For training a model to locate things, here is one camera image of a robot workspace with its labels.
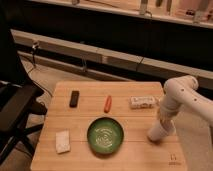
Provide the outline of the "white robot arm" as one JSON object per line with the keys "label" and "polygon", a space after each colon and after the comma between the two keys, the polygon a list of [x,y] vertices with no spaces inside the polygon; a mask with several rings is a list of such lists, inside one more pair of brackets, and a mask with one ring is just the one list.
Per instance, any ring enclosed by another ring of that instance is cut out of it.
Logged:
{"label": "white robot arm", "polygon": [[159,103],[158,118],[171,120],[180,106],[185,105],[213,126],[213,101],[197,93],[198,86],[197,79],[191,75],[168,79],[164,83],[165,95]]}

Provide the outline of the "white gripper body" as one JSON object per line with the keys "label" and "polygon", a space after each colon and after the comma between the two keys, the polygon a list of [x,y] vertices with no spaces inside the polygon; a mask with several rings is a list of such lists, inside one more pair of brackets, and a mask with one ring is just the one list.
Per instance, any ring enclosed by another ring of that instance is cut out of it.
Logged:
{"label": "white gripper body", "polygon": [[167,124],[179,113],[179,110],[180,105],[178,103],[161,101],[159,103],[157,118],[162,124]]}

